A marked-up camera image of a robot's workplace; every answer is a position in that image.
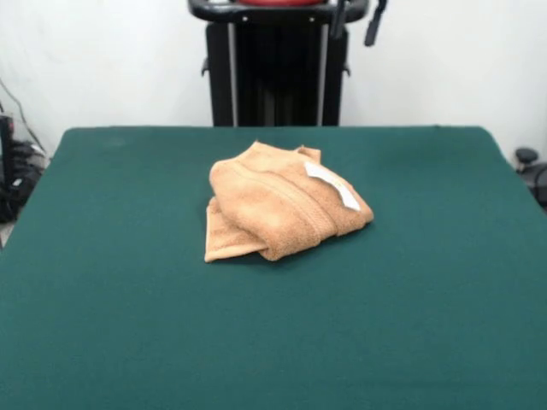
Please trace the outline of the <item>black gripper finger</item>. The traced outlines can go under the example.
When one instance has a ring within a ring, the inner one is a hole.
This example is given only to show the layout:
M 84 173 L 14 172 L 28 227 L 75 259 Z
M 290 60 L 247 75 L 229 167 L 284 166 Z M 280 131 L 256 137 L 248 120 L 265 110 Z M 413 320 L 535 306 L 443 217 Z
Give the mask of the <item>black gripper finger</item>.
M 384 0 L 379 0 L 377 3 L 376 9 L 373 12 L 373 17 L 371 21 L 369 21 L 368 23 L 368 29 L 366 31 L 366 35 L 364 39 L 365 46 L 375 45 L 383 14 L 384 14 Z
M 332 15 L 331 37 L 340 38 L 344 26 L 344 0 L 336 2 L 336 8 Z

